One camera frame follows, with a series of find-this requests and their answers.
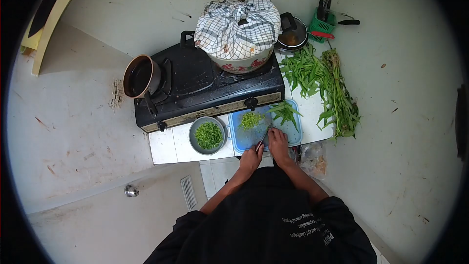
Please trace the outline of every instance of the kitchen towel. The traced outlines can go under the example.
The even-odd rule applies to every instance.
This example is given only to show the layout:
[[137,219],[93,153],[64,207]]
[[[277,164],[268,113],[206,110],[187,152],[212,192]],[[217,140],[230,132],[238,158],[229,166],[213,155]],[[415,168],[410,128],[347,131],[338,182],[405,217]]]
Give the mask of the kitchen towel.
[[270,0],[214,0],[199,17],[194,41],[214,57],[244,59],[270,49],[279,30],[280,15]]

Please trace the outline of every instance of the cooking pot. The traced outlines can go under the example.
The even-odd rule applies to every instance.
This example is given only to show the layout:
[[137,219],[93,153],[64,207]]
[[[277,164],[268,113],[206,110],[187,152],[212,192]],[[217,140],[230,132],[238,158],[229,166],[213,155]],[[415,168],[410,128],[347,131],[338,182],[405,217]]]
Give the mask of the cooking pot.
[[[282,21],[283,19],[293,18],[294,25],[291,21]],[[296,52],[308,43],[308,31],[306,25],[299,18],[292,16],[289,12],[280,15],[280,26],[282,34],[278,36],[275,47],[283,52]]]
[[141,54],[128,64],[122,79],[124,94],[132,99],[144,98],[150,115],[158,115],[150,96],[155,93],[161,82],[161,68],[150,56]]
[[[285,28],[284,31],[290,31],[296,28],[296,23],[294,18],[289,12],[286,12],[280,15],[280,21],[282,21],[282,17],[286,19],[290,23],[288,27]],[[186,36],[189,35],[192,38],[194,37],[194,31],[184,31],[181,33],[181,48],[195,48],[195,45],[192,43],[186,43]],[[243,59],[223,59],[212,56],[207,53],[208,57],[213,60],[213,62],[220,67],[222,70],[235,73],[235,74],[243,74],[243,73],[251,73],[254,72],[256,69],[260,68],[263,64],[269,60],[269,57],[272,55],[274,44],[269,49],[263,50],[260,53],[256,54],[255,56],[251,56],[248,58]]]

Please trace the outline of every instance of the black shirt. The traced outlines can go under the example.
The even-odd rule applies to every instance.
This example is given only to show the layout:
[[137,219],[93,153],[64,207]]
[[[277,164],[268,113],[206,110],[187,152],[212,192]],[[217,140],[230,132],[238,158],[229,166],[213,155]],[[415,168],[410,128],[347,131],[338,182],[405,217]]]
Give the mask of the black shirt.
[[311,207],[308,193],[278,178],[279,170],[258,169],[209,215],[192,211],[178,218],[145,264],[377,262],[341,199]]

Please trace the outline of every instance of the green utensil holder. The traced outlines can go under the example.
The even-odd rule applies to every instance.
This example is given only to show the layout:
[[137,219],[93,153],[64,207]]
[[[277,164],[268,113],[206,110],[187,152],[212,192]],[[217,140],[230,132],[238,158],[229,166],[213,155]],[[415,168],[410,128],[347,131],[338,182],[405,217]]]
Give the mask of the green utensil holder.
[[[318,19],[318,8],[314,9],[314,16],[311,20],[311,23],[308,26],[308,32],[317,31],[317,32],[324,32],[324,33],[331,33],[332,30],[335,28],[335,14],[332,12],[329,13],[327,17],[327,22],[321,21]],[[308,38],[314,40],[319,43],[324,43],[324,37],[313,36],[311,34],[308,35]]]

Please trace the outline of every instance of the gas stove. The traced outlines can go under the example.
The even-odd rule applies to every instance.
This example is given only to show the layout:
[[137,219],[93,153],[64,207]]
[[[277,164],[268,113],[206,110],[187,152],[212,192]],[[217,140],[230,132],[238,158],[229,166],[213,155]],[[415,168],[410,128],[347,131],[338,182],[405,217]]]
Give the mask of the gas stove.
[[159,89],[151,96],[158,112],[156,118],[148,112],[144,99],[134,101],[135,120],[145,132],[164,131],[202,116],[254,110],[285,98],[274,54],[261,68],[247,74],[227,73],[203,50],[187,44],[173,45],[151,59],[162,70]]

